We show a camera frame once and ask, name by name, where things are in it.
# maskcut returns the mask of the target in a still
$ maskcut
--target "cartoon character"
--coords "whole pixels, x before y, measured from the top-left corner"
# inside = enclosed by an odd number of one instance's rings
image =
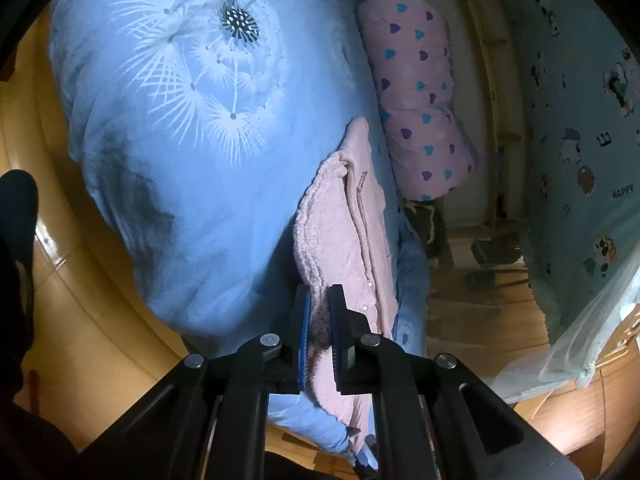
[[[622,51],[622,67],[625,70],[626,78],[629,85],[636,93],[636,98],[640,102],[640,65],[636,61],[636,57],[628,46],[623,47]]]
[[[617,62],[615,70],[611,70],[608,75],[605,73],[602,76],[602,81],[604,89],[616,96],[618,104],[620,105],[620,113],[622,113],[623,117],[631,114],[631,112],[634,111],[634,106],[633,103],[626,98],[629,82],[626,78],[626,72],[622,63]]]
[[[551,8],[554,0],[535,0],[535,2],[542,10],[542,15],[546,18],[547,23],[549,24],[549,29],[551,31],[551,35],[555,38],[560,35],[560,27],[558,22],[556,21],[556,15]]]
[[[540,175],[540,195],[544,200],[549,198],[549,177],[546,173]]]
[[[580,132],[573,128],[564,129],[564,137],[561,137],[560,161],[568,166],[580,164],[582,155],[580,152]]]
[[[578,170],[578,186],[585,195],[591,194],[596,177],[588,166],[583,166]]]
[[[587,258],[582,262],[584,270],[587,274],[593,276],[594,273],[599,272],[604,278],[612,266],[618,260],[618,254],[616,253],[616,245],[613,240],[608,236],[603,236],[595,241],[593,248],[593,258]]]
[[[538,51],[538,53],[536,54],[536,60],[533,65],[531,65],[531,77],[536,84],[536,90],[540,90],[545,85],[545,56],[541,51]]]

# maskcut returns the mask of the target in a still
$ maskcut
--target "dandelion print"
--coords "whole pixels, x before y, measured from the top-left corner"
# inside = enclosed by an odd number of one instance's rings
[[[154,125],[178,145],[222,150],[238,167],[282,120],[289,59],[269,0],[117,0],[133,36],[121,77],[151,100]]]

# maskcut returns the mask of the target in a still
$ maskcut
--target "plastic bag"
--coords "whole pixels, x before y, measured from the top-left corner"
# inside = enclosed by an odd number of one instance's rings
[[[488,384],[505,402],[519,402],[575,380],[586,388],[598,356],[620,321],[640,301],[640,242],[580,316],[549,348],[508,364]]]

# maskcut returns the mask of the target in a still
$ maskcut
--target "black metal bracket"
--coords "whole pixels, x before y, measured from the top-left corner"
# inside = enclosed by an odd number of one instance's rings
[[[385,480],[581,480],[578,468],[453,355],[408,355],[329,294],[343,395],[371,394]]]
[[[335,379],[371,394],[380,478],[578,480],[582,475],[465,365],[405,354],[329,291]],[[72,480],[261,480],[269,394],[304,389],[309,291],[287,324],[207,360],[187,356],[85,449]]]

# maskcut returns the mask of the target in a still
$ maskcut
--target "blue sheet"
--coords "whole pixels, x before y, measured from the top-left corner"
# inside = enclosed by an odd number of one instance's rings
[[[524,253],[551,341],[638,240],[640,66],[593,0],[503,0],[532,138]]]
[[[357,2],[52,3],[69,153],[122,236],[141,297],[207,356],[234,352],[290,308],[298,201],[357,116],[370,125],[396,275],[405,227]],[[346,449],[344,425],[307,396],[274,397],[270,415]]]

